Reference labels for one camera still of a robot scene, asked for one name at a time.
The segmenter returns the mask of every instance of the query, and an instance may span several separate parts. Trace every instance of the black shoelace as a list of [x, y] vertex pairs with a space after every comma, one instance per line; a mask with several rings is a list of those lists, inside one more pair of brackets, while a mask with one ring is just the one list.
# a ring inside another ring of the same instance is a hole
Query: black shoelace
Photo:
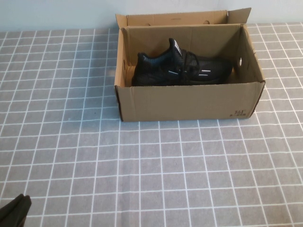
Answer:
[[[191, 65], [192, 58], [194, 58], [194, 61], [196, 61], [196, 65]], [[187, 51], [185, 54], [183, 67], [179, 73], [179, 78], [183, 81], [184, 85], [189, 85], [190, 78], [198, 75], [201, 69], [202, 66], [200, 66], [198, 57], [194, 53]]]

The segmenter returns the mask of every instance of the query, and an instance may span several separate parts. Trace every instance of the grid pattern tablecloth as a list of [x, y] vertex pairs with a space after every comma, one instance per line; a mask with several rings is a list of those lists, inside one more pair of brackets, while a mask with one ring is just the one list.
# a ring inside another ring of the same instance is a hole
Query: grid pattern tablecloth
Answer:
[[26, 227], [302, 226], [303, 25], [249, 25], [247, 120], [124, 123], [117, 29], [0, 33], [0, 206]]

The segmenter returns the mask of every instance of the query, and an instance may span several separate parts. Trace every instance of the box flap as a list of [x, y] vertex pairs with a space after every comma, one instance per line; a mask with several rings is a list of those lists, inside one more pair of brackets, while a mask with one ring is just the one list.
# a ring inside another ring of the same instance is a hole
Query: box flap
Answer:
[[228, 11], [228, 24], [246, 24], [251, 8]]
[[227, 11], [129, 15], [128, 26], [226, 24]]
[[116, 14], [116, 20], [119, 28], [127, 26], [127, 16]]

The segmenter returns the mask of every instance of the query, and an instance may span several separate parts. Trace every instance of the white wall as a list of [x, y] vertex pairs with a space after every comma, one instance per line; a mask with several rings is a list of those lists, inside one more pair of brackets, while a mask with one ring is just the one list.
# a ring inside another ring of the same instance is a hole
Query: white wall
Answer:
[[0, 31], [116, 26], [115, 13], [252, 7], [249, 23], [303, 21], [303, 0], [0, 0]]

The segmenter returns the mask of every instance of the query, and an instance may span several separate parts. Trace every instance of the shoe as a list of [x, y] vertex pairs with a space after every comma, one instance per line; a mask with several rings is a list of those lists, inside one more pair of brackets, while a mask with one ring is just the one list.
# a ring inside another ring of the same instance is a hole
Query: shoe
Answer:
[[232, 63], [222, 58], [204, 58], [181, 50], [176, 40], [155, 58], [138, 53], [132, 86], [179, 86], [221, 84], [232, 72]]

